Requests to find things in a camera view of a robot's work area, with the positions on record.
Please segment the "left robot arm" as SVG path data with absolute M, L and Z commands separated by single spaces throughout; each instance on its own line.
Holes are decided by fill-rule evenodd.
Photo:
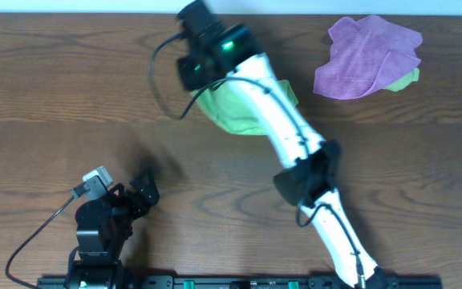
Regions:
M 140 281 L 120 260 L 132 223 L 160 200 L 154 172 L 147 168 L 129 182 L 114 184 L 103 166 L 83 176 L 71 190 L 87 202 L 75 213 L 78 246 L 69 256 L 65 288 L 139 288 Z

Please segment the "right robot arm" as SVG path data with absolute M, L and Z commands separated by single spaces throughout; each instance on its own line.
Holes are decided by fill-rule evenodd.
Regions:
M 228 88 L 268 136 L 283 170 L 274 184 L 296 208 L 296 223 L 313 226 L 328 249 L 338 277 L 350 288 L 386 288 L 389 283 L 365 251 L 342 207 L 334 173 L 341 149 L 325 140 L 290 102 L 268 55 L 242 25 L 183 26 L 189 54 L 180 59 L 184 86 L 197 95 Z

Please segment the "green microfiber cloth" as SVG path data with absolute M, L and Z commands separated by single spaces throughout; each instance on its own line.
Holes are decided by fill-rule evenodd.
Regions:
M 203 91 L 195 100 L 199 109 L 216 126 L 234 135 L 264 136 L 265 129 L 249 107 L 229 88 L 219 83 Z

